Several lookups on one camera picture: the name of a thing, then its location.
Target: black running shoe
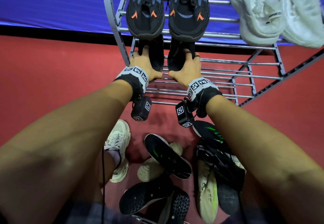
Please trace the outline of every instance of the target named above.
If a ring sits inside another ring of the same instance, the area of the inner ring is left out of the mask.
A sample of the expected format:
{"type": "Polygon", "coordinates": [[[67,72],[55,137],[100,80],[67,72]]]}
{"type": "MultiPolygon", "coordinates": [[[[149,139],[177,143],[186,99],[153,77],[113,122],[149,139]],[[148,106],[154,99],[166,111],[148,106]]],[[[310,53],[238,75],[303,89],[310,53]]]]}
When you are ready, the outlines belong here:
{"type": "Polygon", "coordinates": [[[209,122],[195,120],[192,125],[193,131],[195,133],[207,141],[215,142],[215,147],[219,149],[221,152],[227,153],[227,155],[232,155],[234,161],[237,160],[236,156],[229,148],[228,144],[226,143],[225,139],[221,136],[218,132],[217,128],[214,124],[209,122]]]}
{"type": "Polygon", "coordinates": [[[227,185],[241,192],[245,170],[239,168],[230,156],[222,153],[214,141],[200,140],[197,143],[197,158],[204,160],[215,171],[216,179],[217,176],[221,177],[227,185]]]}
{"type": "Polygon", "coordinates": [[[166,174],[149,182],[138,183],[123,194],[119,201],[119,210],[122,214],[134,214],[150,204],[171,196],[173,183],[166,174]]]}
{"type": "Polygon", "coordinates": [[[188,194],[179,187],[174,186],[174,191],[160,214],[158,224],[183,224],[189,205],[190,198],[188,194]]]}
{"type": "Polygon", "coordinates": [[[198,41],[209,22],[208,0],[170,0],[169,30],[180,42],[198,41]]]}
{"type": "Polygon", "coordinates": [[[164,26],[163,0],[129,0],[126,21],[133,37],[152,40],[164,26]]]}
{"type": "Polygon", "coordinates": [[[240,204],[237,191],[217,181],[217,195],[219,205],[226,214],[231,216],[238,211],[240,204]]]}
{"type": "Polygon", "coordinates": [[[144,143],[151,157],[155,158],[168,173],[174,174],[180,179],[188,179],[191,176],[191,164],[175,153],[161,136],[148,134],[144,143]]]}
{"type": "Polygon", "coordinates": [[[163,48],[163,35],[159,35],[151,41],[139,40],[138,53],[142,55],[143,47],[149,46],[148,57],[150,58],[151,66],[156,71],[162,71],[164,66],[164,48],[163,48]]]}
{"type": "Polygon", "coordinates": [[[168,55],[168,69],[169,71],[180,71],[186,61],[186,54],[184,49],[190,50],[192,59],[195,58],[195,43],[179,42],[171,38],[171,46],[168,55]]]}

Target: white sneaker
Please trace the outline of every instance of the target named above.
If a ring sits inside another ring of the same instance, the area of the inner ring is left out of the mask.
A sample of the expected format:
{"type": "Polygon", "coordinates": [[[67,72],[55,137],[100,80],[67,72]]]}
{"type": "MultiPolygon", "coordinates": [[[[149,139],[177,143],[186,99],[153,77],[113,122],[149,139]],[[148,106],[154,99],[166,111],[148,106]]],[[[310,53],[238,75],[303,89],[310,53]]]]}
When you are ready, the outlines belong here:
{"type": "Polygon", "coordinates": [[[128,160],[125,157],[125,150],[131,139],[131,133],[129,131],[129,126],[124,120],[118,120],[115,127],[112,129],[107,141],[105,142],[104,149],[115,149],[119,150],[121,156],[121,163],[117,169],[115,169],[111,182],[122,181],[128,171],[128,160]]]}
{"type": "Polygon", "coordinates": [[[324,45],[324,26],[319,0],[279,0],[287,26],[282,36],[295,44],[320,48],[324,45]]]}
{"type": "Polygon", "coordinates": [[[203,160],[198,160],[198,187],[199,215],[206,223],[213,223],[218,211],[217,184],[214,171],[203,160]]]}
{"type": "MultiPolygon", "coordinates": [[[[182,147],[179,143],[173,142],[170,147],[179,155],[182,155],[182,147]]],[[[138,169],[137,177],[143,182],[149,182],[163,174],[165,169],[154,158],[146,160],[138,169]]]]}
{"type": "Polygon", "coordinates": [[[286,26],[278,0],[230,0],[240,15],[240,32],[250,45],[274,44],[286,26]]]}

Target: white sock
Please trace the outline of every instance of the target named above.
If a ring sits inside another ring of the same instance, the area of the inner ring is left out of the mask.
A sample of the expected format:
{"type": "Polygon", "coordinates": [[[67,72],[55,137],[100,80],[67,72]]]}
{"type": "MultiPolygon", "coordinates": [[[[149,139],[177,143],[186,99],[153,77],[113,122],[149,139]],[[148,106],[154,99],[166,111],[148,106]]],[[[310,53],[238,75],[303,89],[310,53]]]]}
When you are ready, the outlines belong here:
{"type": "Polygon", "coordinates": [[[121,164],[122,157],[120,156],[119,150],[107,150],[115,161],[115,169],[121,164]]]}

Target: skin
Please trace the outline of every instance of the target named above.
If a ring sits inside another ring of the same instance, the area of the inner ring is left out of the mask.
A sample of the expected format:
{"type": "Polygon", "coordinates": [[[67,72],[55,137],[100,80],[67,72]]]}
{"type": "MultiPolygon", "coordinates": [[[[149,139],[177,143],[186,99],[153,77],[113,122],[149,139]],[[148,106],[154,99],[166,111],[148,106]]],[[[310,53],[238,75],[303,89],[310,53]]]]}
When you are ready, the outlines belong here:
{"type": "MultiPolygon", "coordinates": [[[[147,46],[130,62],[149,80],[162,77],[150,65],[147,46]]],[[[188,87],[200,68],[200,58],[187,52],[182,70],[169,76],[188,87]]],[[[9,223],[52,223],[68,199],[101,202],[101,149],[131,97],[130,84],[115,81],[41,117],[0,148],[0,212],[9,223]]],[[[301,148],[222,96],[206,111],[248,170],[254,191],[243,187],[247,207],[273,202],[288,223],[324,219],[324,171],[301,148]]],[[[105,182],[114,168],[105,153],[105,182]]]]}

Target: hand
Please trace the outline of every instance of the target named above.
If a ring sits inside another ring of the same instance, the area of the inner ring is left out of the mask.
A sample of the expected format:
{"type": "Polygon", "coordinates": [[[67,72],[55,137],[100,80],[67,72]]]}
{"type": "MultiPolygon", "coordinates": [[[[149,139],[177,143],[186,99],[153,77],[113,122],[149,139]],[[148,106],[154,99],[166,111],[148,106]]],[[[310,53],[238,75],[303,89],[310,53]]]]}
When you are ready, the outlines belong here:
{"type": "Polygon", "coordinates": [[[180,71],[170,71],[169,77],[176,79],[182,86],[188,88],[188,84],[194,79],[200,78],[200,56],[195,53],[196,57],[192,59],[192,54],[188,49],[184,50],[186,54],[186,61],[180,71]]]}
{"type": "Polygon", "coordinates": [[[148,46],[144,46],[142,55],[138,54],[138,51],[133,53],[133,56],[129,59],[129,66],[138,66],[142,68],[148,75],[148,81],[152,81],[156,78],[162,78],[162,72],[154,70],[151,66],[150,59],[148,58],[148,46]]]}

